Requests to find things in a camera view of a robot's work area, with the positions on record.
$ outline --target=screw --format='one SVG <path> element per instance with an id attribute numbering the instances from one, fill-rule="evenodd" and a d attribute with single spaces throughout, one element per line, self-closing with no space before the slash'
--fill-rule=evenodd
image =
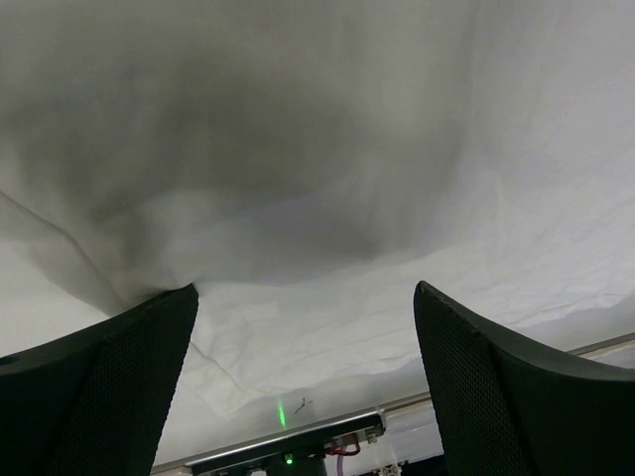
<path id="1" fill-rule="evenodd" d="M 366 431 L 366 440 L 368 444 L 375 444 L 377 442 L 377 433 L 374 431 Z"/>

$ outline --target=black mesh panel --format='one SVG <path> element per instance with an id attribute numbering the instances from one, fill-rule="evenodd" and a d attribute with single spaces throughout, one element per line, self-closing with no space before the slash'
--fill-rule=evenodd
<path id="1" fill-rule="evenodd" d="M 415 293 L 415 316 L 448 473 L 535 474 L 487 342 L 421 286 Z"/>
<path id="2" fill-rule="evenodd" d="M 45 474 L 149 474 L 188 348 L 196 300 L 166 299 L 96 352 Z"/>

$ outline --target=green led light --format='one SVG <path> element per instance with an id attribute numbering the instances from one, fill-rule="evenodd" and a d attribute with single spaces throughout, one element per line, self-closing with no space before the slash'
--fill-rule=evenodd
<path id="1" fill-rule="evenodd" d="M 280 419 L 280 425 L 282 428 L 287 428 L 287 415 L 285 414 L 285 407 L 282 402 L 278 402 L 278 418 Z"/>

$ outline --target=white fabric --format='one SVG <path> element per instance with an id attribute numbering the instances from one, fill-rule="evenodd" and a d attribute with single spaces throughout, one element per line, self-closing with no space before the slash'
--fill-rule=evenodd
<path id="1" fill-rule="evenodd" d="M 571 331 L 635 289 L 634 20 L 629 0 L 1 0 L 3 264 L 33 302 L 45 276 L 89 304 L 38 315 L 58 329 L 195 282 L 184 383 L 220 415 L 419 358 L 420 279 Z"/>

